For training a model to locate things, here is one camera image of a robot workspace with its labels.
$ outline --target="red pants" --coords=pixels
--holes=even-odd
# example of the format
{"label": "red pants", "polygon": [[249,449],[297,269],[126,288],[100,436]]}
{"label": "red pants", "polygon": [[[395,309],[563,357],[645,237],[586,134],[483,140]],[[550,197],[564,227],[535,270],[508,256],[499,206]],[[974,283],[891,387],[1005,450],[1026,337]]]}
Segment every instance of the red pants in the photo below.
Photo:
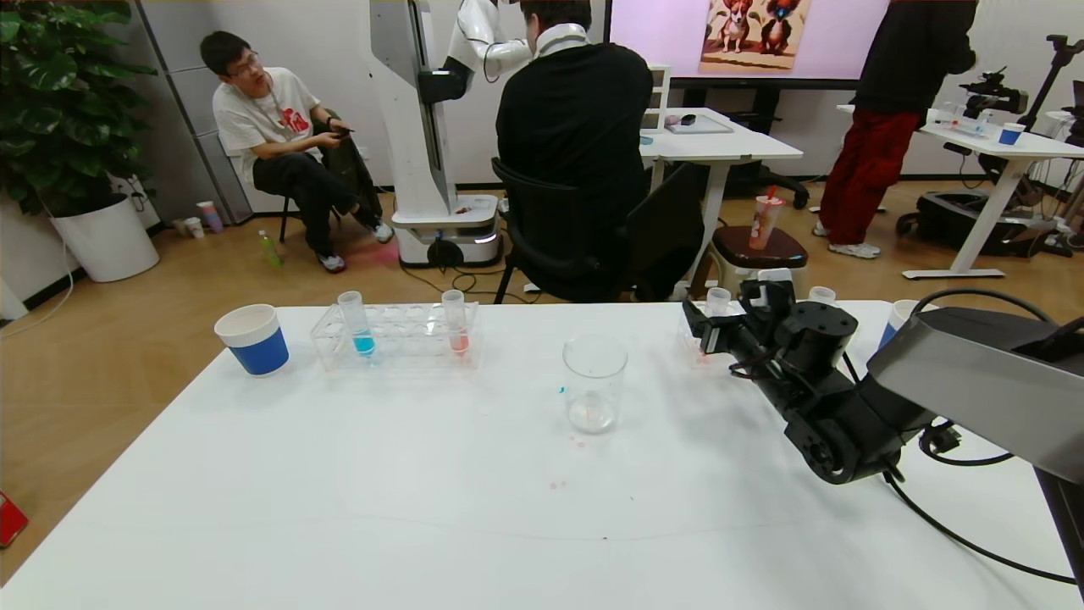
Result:
{"label": "red pants", "polygon": [[846,245],[866,239],[866,229],[885,191],[900,179],[911,134],[920,118],[913,112],[854,109],[854,124],[821,199],[821,223],[828,229],[831,243]]}

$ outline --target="green bottle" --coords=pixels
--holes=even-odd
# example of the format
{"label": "green bottle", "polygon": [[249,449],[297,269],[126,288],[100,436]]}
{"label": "green bottle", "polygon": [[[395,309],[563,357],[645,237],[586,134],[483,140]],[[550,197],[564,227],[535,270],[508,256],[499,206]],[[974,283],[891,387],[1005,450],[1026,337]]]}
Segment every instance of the green bottle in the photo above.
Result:
{"label": "green bottle", "polygon": [[267,231],[260,231],[260,247],[263,248],[263,256],[272,267],[282,267],[282,255],[275,248],[274,242],[268,236]]}

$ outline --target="dog painting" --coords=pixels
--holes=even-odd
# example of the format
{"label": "dog painting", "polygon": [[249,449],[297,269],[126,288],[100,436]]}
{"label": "dog painting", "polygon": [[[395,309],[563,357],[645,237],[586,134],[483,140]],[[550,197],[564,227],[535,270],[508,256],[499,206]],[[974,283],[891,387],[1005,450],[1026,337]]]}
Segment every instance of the dog painting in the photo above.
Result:
{"label": "dog painting", "polygon": [[709,0],[700,72],[785,76],[813,1]]}

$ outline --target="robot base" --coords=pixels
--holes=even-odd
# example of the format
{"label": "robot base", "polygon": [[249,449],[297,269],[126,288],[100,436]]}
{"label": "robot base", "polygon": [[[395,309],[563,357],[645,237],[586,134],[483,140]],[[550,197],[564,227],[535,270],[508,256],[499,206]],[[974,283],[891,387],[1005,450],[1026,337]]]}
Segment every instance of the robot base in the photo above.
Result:
{"label": "robot base", "polygon": [[451,216],[404,218],[399,211],[391,217],[399,242],[399,260],[408,267],[434,267],[429,246],[440,234],[441,241],[454,243],[463,251],[463,264],[487,267],[501,258],[501,235],[493,195],[460,195],[457,210]]}

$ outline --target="potted plant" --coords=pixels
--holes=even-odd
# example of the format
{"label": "potted plant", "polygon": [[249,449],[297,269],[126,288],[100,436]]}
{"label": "potted plant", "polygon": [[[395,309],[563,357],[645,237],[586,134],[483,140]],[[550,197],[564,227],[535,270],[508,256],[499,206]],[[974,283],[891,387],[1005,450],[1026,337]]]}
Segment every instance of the potted plant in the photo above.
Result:
{"label": "potted plant", "polygon": [[0,2],[0,184],[23,212],[50,216],[94,281],[158,261],[109,180],[150,177],[134,140],[147,125],[131,116],[146,101],[122,81],[155,70],[115,61],[125,42],[103,31],[130,18],[125,1]]}

